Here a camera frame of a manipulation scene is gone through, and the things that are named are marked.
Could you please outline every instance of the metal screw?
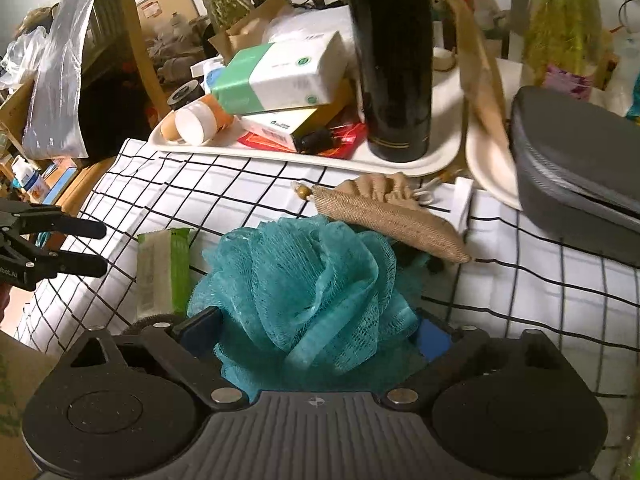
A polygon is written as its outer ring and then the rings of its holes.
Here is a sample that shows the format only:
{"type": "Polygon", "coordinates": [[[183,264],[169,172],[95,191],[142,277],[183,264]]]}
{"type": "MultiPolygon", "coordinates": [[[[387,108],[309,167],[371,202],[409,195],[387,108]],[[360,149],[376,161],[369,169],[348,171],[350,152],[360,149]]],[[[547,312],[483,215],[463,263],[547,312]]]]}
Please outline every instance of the metal screw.
{"type": "Polygon", "coordinates": [[[231,404],[242,399],[242,392],[237,388],[218,388],[212,391],[211,399],[220,404],[231,404]]]}
{"type": "Polygon", "coordinates": [[[386,398],[394,404],[413,404],[418,400],[418,393],[409,388],[396,388],[386,394],[386,398]]]}

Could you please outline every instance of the white tray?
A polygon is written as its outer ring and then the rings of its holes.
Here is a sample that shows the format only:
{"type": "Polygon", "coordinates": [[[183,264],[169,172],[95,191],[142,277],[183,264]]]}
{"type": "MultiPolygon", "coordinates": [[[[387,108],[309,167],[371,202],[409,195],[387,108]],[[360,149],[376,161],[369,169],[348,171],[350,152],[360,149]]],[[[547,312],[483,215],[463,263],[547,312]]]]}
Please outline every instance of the white tray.
{"type": "MultiPolygon", "coordinates": [[[[522,65],[506,59],[498,59],[498,68],[504,86],[507,117],[511,116],[511,105],[520,89],[522,65]]],[[[604,107],[603,92],[594,89],[591,103],[604,107]]],[[[516,167],[509,153],[504,153],[485,132],[474,113],[469,114],[466,133],[466,163],[475,180],[500,202],[521,210],[518,198],[516,167]]]]}
{"type": "Polygon", "coordinates": [[[268,152],[248,148],[237,142],[246,132],[236,121],[224,132],[216,135],[205,146],[190,146],[184,142],[164,140],[160,126],[156,126],[149,136],[149,144],[161,152],[203,153],[206,155],[246,156],[269,160],[288,160],[300,164],[327,166],[362,173],[391,174],[402,171],[407,176],[424,176],[446,168],[456,157],[462,143],[463,113],[466,109],[460,73],[433,73],[433,117],[429,151],[414,162],[399,164],[376,157],[366,142],[354,152],[350,160],[327,158],[324,156],[301,155],[299,153],[268,152]]]}

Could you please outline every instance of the black bottle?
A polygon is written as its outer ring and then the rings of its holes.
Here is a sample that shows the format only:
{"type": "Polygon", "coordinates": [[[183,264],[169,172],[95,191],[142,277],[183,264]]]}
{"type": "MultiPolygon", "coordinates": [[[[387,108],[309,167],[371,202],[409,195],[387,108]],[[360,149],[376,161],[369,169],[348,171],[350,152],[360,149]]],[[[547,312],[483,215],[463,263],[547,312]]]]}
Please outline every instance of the black bottle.
{"type": "Polygon", "coordinates": [[[431,0],[349,0],[369,147],[410,162],[429,147],[431,0]]]}

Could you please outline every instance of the checkered tablecloth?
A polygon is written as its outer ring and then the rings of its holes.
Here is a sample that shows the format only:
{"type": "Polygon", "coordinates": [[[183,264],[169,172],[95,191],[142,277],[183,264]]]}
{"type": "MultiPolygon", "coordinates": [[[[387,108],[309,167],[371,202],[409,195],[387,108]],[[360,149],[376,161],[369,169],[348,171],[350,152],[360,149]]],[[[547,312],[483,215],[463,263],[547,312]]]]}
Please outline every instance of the checkered tablecloth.
{"type": "MultiPolygon", "coordinates": [[[[193,229],[191,275],[207,272],[202,250],[240,226],[281,216],[312,216],[290,184],[332,187],[356,174],[286,162],[154,152],[128,140],[95,186],[83,218],[105,222],[103,240],[69,237],[64,249],[102,254],[103,278],[60,275],[40,284],[16,337],[61,354],[89,326],[119,333],[136,318],[135,235],[175,226],[193,229]]],[[[452,186],[430,206],[449,212],[452,186]]],[[[471,264],[425,276],[422,307],[452,324],[474,324],[493,336],[543,330],[596,393],[609,436],[594,468],[609,478],[624,440],[640,352],[638,270],[547,237],[527,218],[475,192],[466,241],[471,264]]]]}

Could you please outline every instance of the black bag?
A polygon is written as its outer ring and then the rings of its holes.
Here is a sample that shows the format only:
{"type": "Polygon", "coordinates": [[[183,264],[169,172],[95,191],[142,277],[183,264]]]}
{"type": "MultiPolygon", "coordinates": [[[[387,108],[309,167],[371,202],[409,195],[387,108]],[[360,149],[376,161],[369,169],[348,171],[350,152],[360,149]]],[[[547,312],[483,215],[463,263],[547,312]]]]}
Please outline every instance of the black bag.
{"type": "Polygon", "coordinates": [[[640,128],[603,108],[521,88],[510,127],[522,209],[565,243],[640,263],[640,128]]]}

